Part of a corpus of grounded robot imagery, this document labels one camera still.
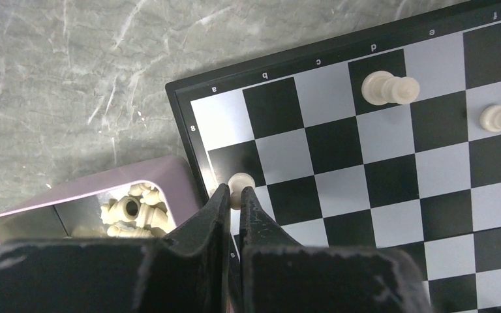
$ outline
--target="gray table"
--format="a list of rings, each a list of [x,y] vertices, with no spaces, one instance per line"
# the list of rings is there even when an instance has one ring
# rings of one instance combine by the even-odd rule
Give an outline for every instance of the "gray table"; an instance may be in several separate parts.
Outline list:
[[[184,155],[164,84],[464,0],[0,0],[0,212]]]

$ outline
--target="gray marble surface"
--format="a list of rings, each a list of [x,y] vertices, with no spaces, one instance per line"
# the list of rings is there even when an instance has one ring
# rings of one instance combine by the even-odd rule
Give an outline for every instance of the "gray marble surface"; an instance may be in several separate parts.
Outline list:
[[[463,0],[0,0],[0,212],[184,155],[164,84]]]

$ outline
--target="black and white chessboard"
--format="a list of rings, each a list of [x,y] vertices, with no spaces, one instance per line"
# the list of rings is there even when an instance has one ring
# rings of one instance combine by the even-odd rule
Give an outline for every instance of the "black and white chessboard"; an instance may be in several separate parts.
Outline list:
[[[377,70],[415,78],[419,98],[368,104],[361,84]],[[479,124],[501,104],[501,1],[167,90],[205,197],[248,173],[264,210],[303,245],[397,247],[419,265],[438,312],[501,312],[491,310],[501,310],[501,132]]]

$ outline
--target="purple plastic container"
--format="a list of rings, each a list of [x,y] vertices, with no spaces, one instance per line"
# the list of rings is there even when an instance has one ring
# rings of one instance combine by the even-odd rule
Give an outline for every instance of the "purple plastic container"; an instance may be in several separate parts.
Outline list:
[[[100,205],[136,183],[158,187],[176,226],[202,207],[187,162],[178,156],[165,156],[63,183],[1,213],[0,243],[14,239],[104,236],[107,226],[101,222]]]

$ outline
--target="chessboard border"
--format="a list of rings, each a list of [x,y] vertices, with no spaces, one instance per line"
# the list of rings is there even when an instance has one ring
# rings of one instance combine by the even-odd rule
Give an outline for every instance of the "chessboard border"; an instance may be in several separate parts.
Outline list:
[[[192,100],[497,22],[501,22],[501,0],[471,0],[167,83],[168,100],[203,203],[209,194],[202,172],[211,167],[195,127]]]

